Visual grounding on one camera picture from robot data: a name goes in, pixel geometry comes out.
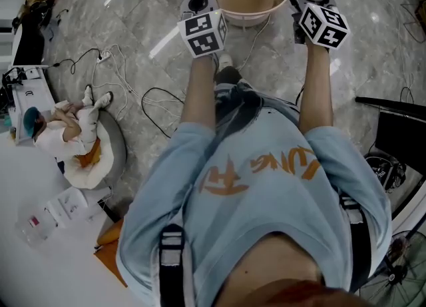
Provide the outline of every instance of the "white sock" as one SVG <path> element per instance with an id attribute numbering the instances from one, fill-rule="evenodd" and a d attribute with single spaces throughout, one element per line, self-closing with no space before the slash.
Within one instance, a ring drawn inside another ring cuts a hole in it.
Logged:
<path id="1" fill-rule="evenodd" d="M 92 89 L 90 87 L 86 87 L 85 89 L 85 97 L 82 100 L 84 106 L 92 106 L 93 105 L 93 96 Z"/>
<path id="2" fill-rule="evenodd" d="M 105 108 L 111 103 L 112 97 L 110 93 L 102 95 L 93 105 L 95 108 Z"/>

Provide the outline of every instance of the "marble floor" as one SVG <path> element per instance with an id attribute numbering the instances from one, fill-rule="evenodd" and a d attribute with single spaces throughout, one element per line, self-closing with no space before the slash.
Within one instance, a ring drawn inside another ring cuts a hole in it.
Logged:
<path id="1" fill-rule="evenodd" d="M 426 104 L 426 48 L 405 30 L 402 24 L 411 17 L 400 6 L 419 0 L 336 1 L 347 17 L 352 35 L 338 52 L 330 53 L 335 125 L 366 153 L 375 138 L 378 111 L 355 103 L 356 95 L 399 100 L 400 91 L 412 73 L 413 98 L 419 105 Z M 126 80 L 139 96 L 151 87 L 160 87 L 183 99 L 192 58 L 179 35 L 157 54 L 150 55 L 175 28 L 181 2 L 57 0 L 54 16 L 60 13 L 61 22 L 50 32 L 53 38 L 50 42 L 47 40 L 45 63 L 53 64 L 66 58 L 75 60 L 91 47 L 105 49 L 117 44 L 125 57 Z M 294 45 L 291 13 L 290 4 L 285 3 L 272 15 L 242 74 L 258 90 L 294 101 L 304 81 L 306 48 Z M 416 30 L 415 25 L 411 28 L 414 35 L 422 38 L 422 32 Z M 247 56 L 258 29 L 230 28 L 226 48 L 236 65 Z M 116 47 L 112 51 L 122 72 L 122 57 Z M 84 57 L 77 64 L 74 75 L 69 71 L 70 63 L 48 70 L 57 99 L 78 100 L 81 97 L 85 85 L 92 79 L 96 56 L 96 52 L 92 52 Z M 97 66 L 94 83 L 120 83 L 112 59 Z M 126 102 L 121 87 L 105 85 L 95 89 L 95 96 L 109 90 L 114 92 L 114 103 L 108 110 L 116 115 Z M 128 103 L 118 116 L 118 123 L 126 139 L 128 160 L 122 178 L 114 187 L 111 205 L 132 199 L 167 144 L 166 137 L 142 112 L 140 99 L 130 93 L 127 96 Z M 170 99 L 161 93 L 153 93 L 150 98 Z M 176 102 L 163 102 L 162 105 L 176 116 L 182 109 Z M 155 106 L 148 106 L 146 110 L 169 134 L 173 132 L 176 117 Z"/>

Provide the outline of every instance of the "chair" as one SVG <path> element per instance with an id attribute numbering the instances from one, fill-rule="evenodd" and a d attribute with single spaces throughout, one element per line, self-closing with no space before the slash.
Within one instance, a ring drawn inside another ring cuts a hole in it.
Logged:
<path id="1" fill-rule="evenodd" d="M 77 158 L 64 162 L 64 176 L 76 188 L 101 189 L 111 187 L 120 178 L 126 164 L 126 144 L 120 127 L 106 111 L 99 112 L 97 125 L 101 141 L 101 159 L 85 168 Z"/>

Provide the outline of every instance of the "light blue t-shirt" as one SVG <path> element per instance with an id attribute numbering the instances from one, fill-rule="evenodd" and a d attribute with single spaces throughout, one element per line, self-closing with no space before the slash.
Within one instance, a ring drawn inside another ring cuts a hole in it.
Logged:
<path id="1" fill-rule="evenodd" d="M 369 217 L 376 268 L 391 239 L 390 204 L 373 171 L 333 127 L 302 135 L 273 108 L 226 137 L 193 171 L 214 133 L 182 123 L 131 204 L 117 264 L 129 288 L 152 305 L 150 255 L 160 231 L 185 201 L 184 229 L 192 249 L 197 306 L 211 306 L 239 259 L 261 237 L 283 232 L 316 261 L 329 287 L 348 290 L 352 274 L 347 216 L 336 190 Z"/>

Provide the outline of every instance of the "power strip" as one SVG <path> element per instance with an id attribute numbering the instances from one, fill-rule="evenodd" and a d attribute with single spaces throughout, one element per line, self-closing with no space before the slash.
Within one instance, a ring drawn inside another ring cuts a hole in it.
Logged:
<path id="1" fill-rule="evenodd" d="M 107 59 L 109 59 L 111 57 L 111 52 L 104 50 L 101 53 L 101 57 L 102 57 L 102 59 L 96 59 L 97 63 L 102 63 L 103 61 L 106 61 Z"/>

